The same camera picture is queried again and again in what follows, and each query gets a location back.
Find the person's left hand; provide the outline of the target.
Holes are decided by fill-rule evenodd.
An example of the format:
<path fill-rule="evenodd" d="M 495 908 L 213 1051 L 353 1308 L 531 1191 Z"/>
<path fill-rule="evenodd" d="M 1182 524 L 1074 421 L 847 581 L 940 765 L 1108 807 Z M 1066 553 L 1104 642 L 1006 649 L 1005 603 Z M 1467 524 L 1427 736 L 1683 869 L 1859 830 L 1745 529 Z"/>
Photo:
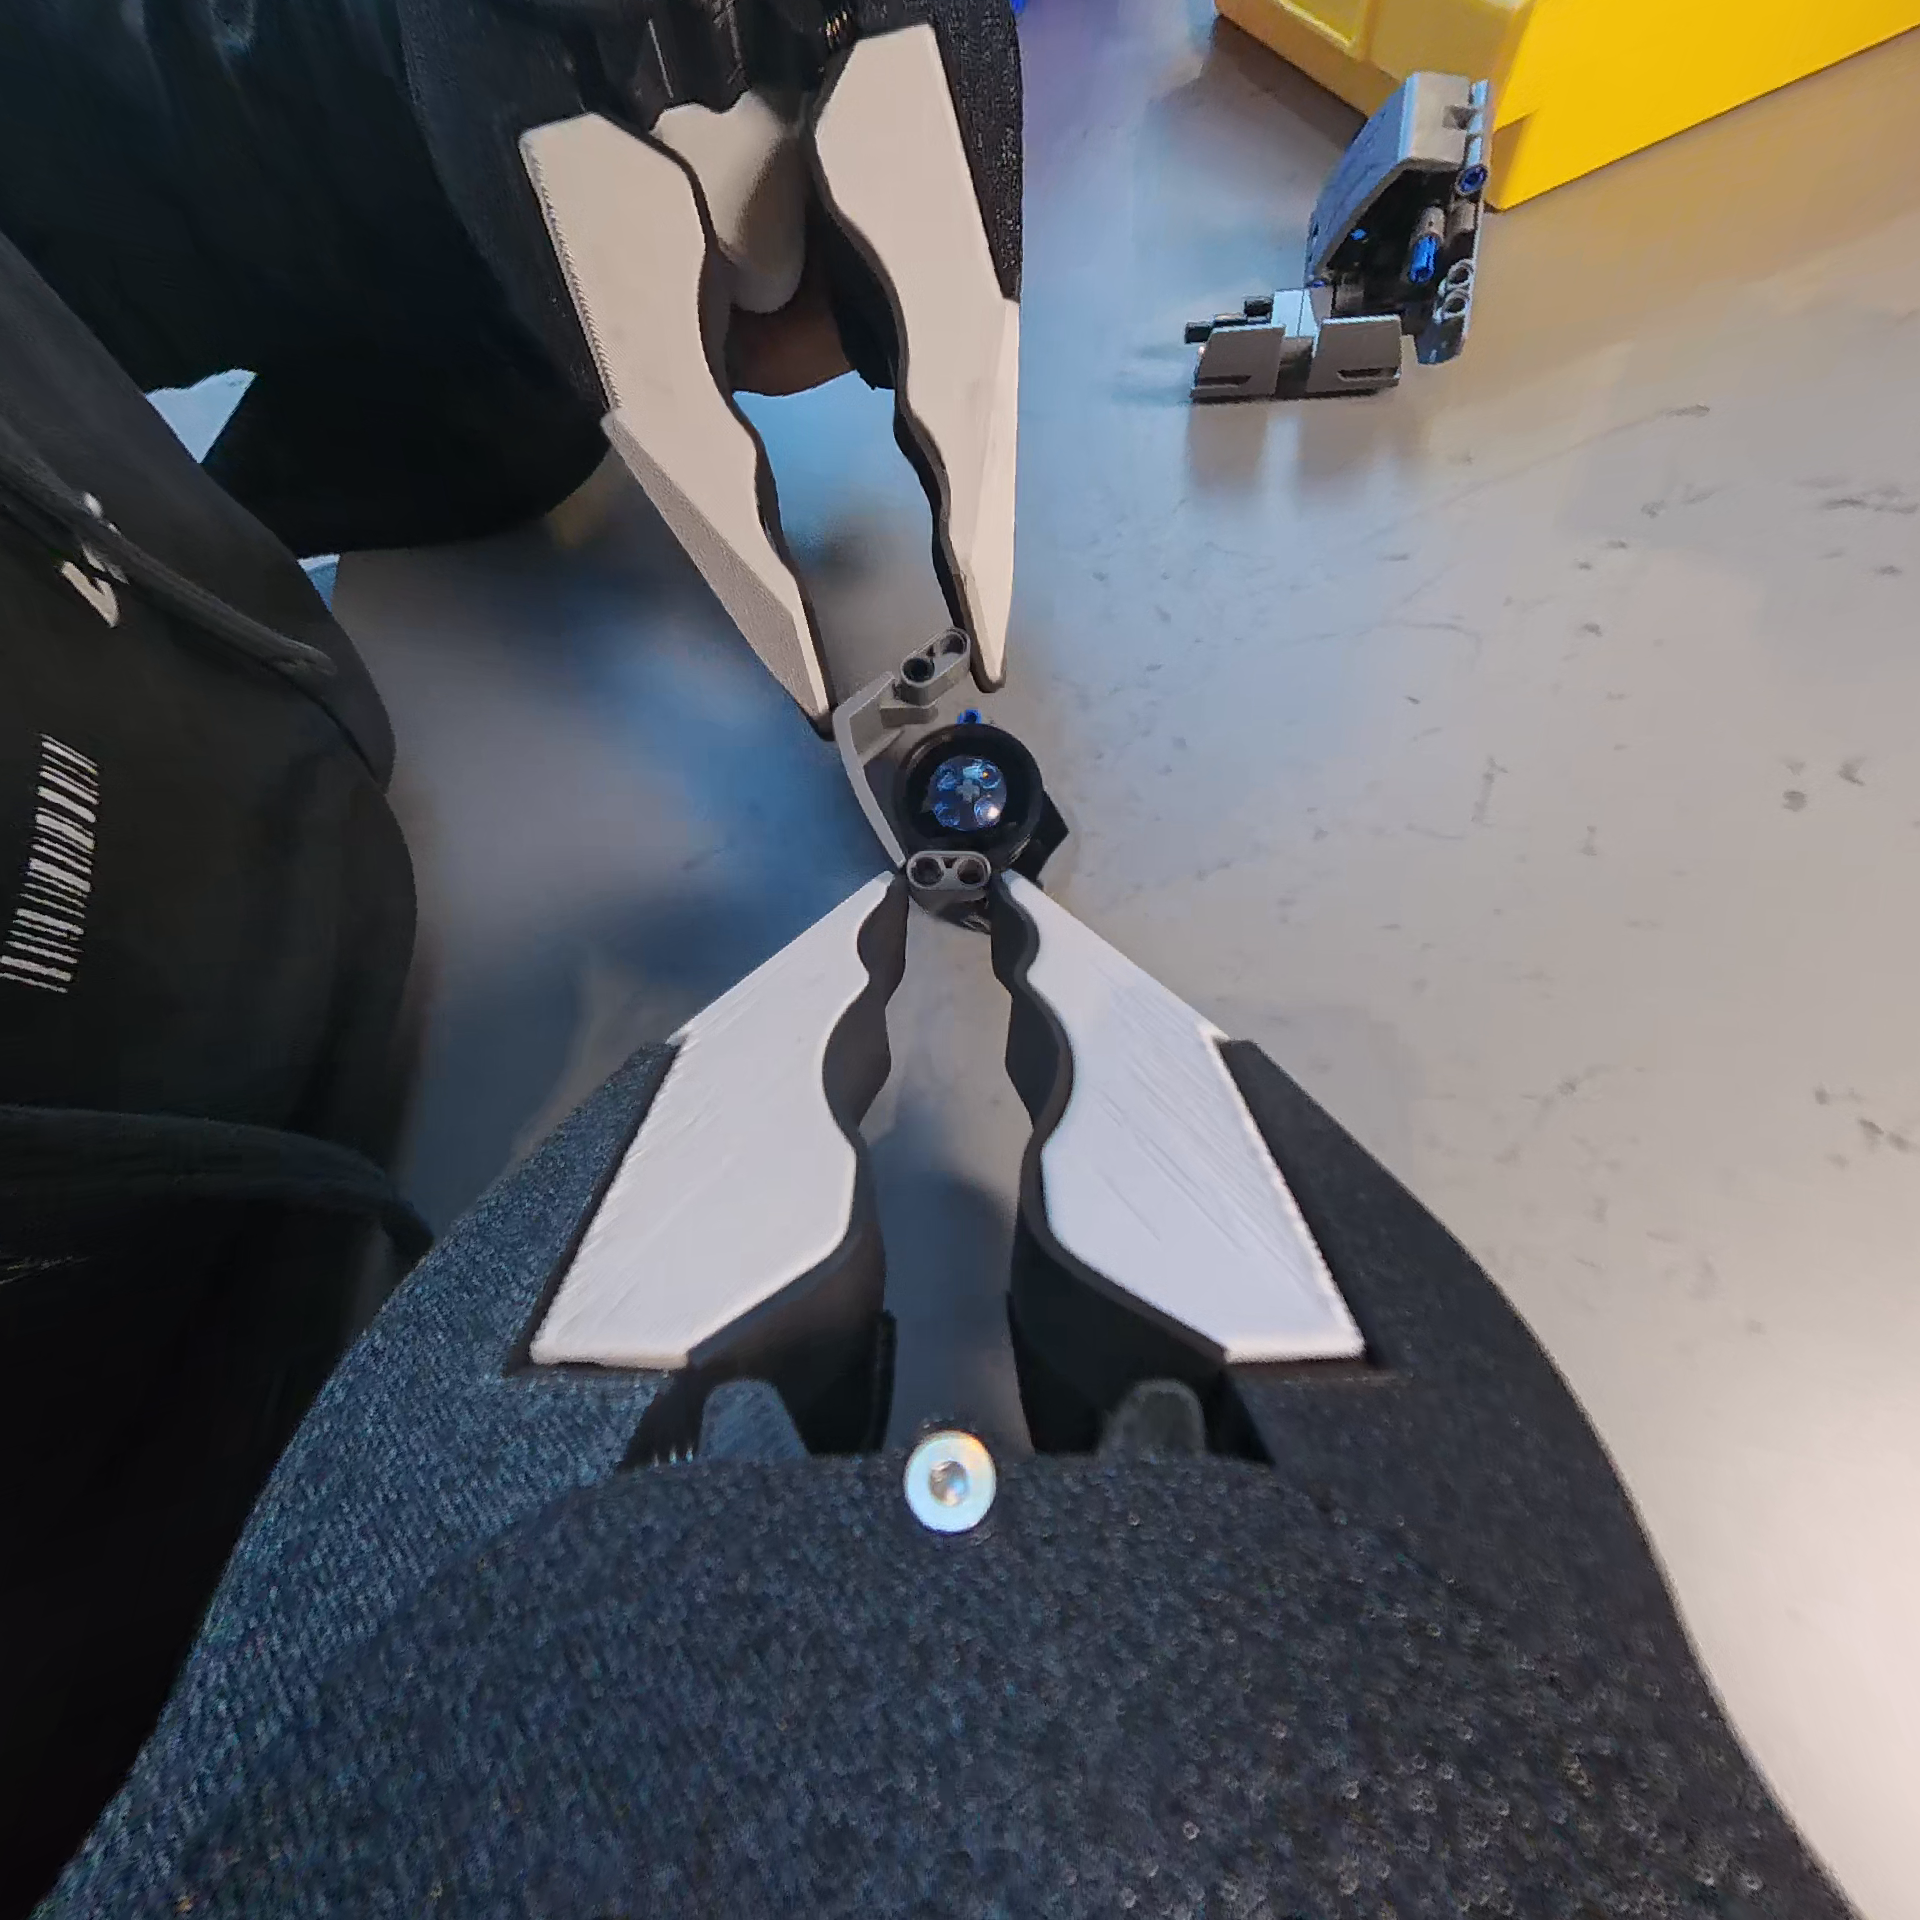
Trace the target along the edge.
<path fill-rule="evenodd" d="M 735 395 L 794 397 L 853 372 L 833 304 L 812 284 L 778 311 L 732 306 L 724 365 Z"/>

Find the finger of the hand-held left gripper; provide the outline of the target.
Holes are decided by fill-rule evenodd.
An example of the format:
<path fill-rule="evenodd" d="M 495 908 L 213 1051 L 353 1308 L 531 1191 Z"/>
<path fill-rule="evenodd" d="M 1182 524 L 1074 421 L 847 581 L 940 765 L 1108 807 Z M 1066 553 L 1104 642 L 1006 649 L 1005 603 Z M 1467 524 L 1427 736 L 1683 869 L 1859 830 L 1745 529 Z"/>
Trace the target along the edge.
<path fill-rule="evenodd" d="M 732 311 L 683 156 L 583 112 L 519 141 L 606 397 L 603 430 L 732 625 L 819 733 L 835 696 L 764 444 L 724 369 Z"/>
<path fill-rule="evenodd" d="M 953 623 L 1005 684 L 1016 571 L 1020 304 L 1000 291 L 930 23 L 837 56 L 811 123 L 829 216 L 877 276 L 897 435 L 918 462 Z"/>

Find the person's black printed sweatshirt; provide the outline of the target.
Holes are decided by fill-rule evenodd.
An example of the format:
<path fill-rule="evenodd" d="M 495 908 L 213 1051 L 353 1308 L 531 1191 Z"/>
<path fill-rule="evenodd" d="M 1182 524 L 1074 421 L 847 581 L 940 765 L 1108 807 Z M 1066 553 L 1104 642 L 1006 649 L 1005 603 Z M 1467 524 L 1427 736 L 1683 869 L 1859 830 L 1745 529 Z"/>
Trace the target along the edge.
<path fill-rule="evenodd" d="M 384 1263 L 418 898 L 372 679 L 4 244 L 3 1894 L 122 1788 Z"/>

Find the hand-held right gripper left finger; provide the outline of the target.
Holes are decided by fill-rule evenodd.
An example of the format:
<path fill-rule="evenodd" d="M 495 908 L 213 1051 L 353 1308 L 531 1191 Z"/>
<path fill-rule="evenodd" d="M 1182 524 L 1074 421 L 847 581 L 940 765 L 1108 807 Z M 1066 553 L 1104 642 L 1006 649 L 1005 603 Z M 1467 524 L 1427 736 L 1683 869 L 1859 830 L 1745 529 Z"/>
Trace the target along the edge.
<path fill-rule="evenodd" d="M 892 1070 L 907 914 L 905 881 L 870 878 L 671 1036 L 535 1365 L 686 1371 L 788 1311 L 830 1333 L 877 1314 L 860 1126 Z"/>

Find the grey black wheel assembly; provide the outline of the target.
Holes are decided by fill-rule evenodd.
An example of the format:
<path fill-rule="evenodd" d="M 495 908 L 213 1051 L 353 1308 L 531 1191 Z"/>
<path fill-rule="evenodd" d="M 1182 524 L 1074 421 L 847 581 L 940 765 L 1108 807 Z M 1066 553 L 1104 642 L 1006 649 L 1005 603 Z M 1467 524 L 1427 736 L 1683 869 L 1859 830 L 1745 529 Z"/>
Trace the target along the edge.
<path fill-rule="evenodd" d="M 1038 882 L 1068 838 L 1037 756 L 981 716 L 918 736 L 888 800 L 907 865 L 923 869 L 936 856 L 977 856 L 995 877 Z"/>

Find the grey desk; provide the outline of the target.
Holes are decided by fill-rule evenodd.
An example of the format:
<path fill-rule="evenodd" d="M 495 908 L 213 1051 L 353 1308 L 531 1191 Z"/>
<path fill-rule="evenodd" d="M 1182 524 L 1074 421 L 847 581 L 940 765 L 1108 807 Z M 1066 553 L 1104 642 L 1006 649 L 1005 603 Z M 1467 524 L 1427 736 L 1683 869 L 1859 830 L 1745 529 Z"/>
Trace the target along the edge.
<path fill-rule="evenodd" d="M 1049 887 L 1509 1293 L 1867 1916 L 1917 1916 L 1917 35 L 1492 218 L 1462 356 L 1191 404 L 1356 114 L 1211 4 L 1029 4 L 993 704 Z M 833 751 L 614 462 L 356 554 L 436 1227 L 872 875 Z M 895 1432 L 1019 1414 L 1026 1115 L 916 916 L 868 1116 Z"/>

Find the grey curved brick panel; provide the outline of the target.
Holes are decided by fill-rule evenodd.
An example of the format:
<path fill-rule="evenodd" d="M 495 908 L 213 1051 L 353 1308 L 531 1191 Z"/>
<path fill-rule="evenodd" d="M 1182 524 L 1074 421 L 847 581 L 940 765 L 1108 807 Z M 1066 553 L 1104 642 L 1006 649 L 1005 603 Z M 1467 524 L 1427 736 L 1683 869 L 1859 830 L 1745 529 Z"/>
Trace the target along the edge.
<path fill-rule="evenodd" d="M 830 716 L 830 735 L 863 817 L 872 826 L 885 863 L 900 872 L 909 854 L 897 800 L 900 769 L 910 751 L 940 730 L 955 695 L 938 706 L 913 710 L 895 700 L 892 673 L 860 687 Z"/>

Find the yellow plastic bin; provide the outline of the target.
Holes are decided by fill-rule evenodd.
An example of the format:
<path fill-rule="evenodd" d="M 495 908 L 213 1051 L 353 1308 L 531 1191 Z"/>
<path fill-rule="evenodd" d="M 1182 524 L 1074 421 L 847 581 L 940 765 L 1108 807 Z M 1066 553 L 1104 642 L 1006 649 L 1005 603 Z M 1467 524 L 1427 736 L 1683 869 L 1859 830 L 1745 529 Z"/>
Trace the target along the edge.
<path fill-rule="evenodd" d="M 1563 185 L 1919 24 L 1914 3 L 1216 3 L 1375 112 L 1411 75 L 1492 87 L 1491 203 Z"/>

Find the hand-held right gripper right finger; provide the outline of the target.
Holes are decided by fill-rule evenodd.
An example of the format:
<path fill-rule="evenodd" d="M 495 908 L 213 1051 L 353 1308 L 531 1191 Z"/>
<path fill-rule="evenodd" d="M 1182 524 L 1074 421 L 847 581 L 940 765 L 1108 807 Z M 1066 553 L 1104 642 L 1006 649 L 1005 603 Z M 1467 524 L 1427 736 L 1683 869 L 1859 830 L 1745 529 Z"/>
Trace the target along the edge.
<path fill-rule="evenodd" d="M 993 963 L 1042 1259 L 1214 1362 L 1364 1357 L 1228 1036 L 1025 877 L 997 887 Z"/>

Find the grey brick block assembly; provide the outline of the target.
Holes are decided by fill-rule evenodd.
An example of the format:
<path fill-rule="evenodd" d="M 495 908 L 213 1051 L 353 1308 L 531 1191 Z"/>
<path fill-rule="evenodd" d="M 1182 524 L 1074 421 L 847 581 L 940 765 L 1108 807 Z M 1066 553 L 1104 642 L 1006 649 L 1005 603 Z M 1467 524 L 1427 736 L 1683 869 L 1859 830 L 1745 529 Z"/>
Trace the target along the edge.
<path fill-rule="evenodd" d="M 1367 397 L 1452 362 L 1471 337 L 1491 85 L 1421 71 L 1341 156 L 1309 222 L 1305 284 L 1191 323 L 1191 401 Z"/>

